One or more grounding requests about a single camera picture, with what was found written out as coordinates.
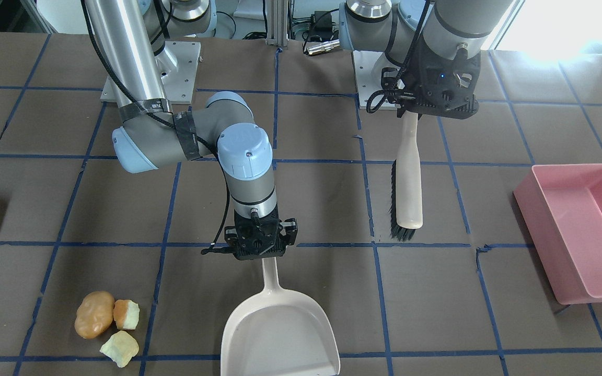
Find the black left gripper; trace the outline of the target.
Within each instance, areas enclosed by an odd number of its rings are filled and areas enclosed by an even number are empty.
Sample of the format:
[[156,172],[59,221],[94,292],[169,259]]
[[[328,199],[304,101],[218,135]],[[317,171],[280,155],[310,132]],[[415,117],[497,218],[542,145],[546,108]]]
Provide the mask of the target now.
[[449,59],[437,55],[425,41],[418,41],[401,74],[403,88],[397,88],[394,67],[382,70],[385,100],[398,104],[397,116],[412,112],[451,119],[467,119],[476,114],[479,103],[474,95],[480,76],[480,55],[468,57],[464,48],[455,49]]

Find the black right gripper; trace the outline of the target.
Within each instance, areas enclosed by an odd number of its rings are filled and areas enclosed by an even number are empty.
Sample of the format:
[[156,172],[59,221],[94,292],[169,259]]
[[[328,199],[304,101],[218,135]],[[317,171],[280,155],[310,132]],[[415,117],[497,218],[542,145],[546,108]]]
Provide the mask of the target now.
[[225,228],[225,254],[237,260],[257,260],[280,257],[287,246],[294,245],[298,222],[294,217],[282,221],[274,208],[264,217],[244,217],[234,212],[234,226]]

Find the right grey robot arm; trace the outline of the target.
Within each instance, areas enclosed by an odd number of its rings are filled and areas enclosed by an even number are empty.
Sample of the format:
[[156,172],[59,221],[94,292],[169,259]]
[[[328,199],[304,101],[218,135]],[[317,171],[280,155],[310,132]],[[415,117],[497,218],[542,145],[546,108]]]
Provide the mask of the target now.
[[203,254],[238,260],[280,257],[293,245],[296,219],[280,219],[274,153],[246,101],[217,92],[203,109],[174,113],[144,24],[139,1],[82,1],[91,45],[117,87],[121,126],[112,132],[115,154],[129,173],[143,173],[212,155],[224,174],[234,226],[220,225],[227,246]]

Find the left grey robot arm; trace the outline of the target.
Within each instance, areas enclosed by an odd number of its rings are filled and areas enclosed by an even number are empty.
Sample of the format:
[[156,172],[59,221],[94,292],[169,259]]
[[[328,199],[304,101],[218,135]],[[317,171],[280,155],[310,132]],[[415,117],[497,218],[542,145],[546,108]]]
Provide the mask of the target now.
[[368,113],[396,105],[413,112],[467,119],[475,95],[481,50],[509,1],[346,1],[339,7],[339,40],[351,51],[378,52],[379,88],[365,100]]

